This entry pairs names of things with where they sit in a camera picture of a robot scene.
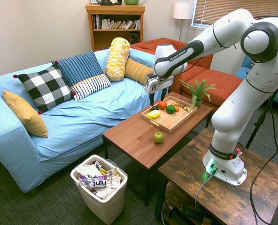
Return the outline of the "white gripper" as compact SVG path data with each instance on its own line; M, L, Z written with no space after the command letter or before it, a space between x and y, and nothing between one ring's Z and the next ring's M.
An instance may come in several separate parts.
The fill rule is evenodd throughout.
M147 75L147 82L145 91L149 94L150 105L154 105L154 93L162 90L161 101L164 101L166 94L168 93L169 87L173 84L173 76L168 78L161 78L154 74Z

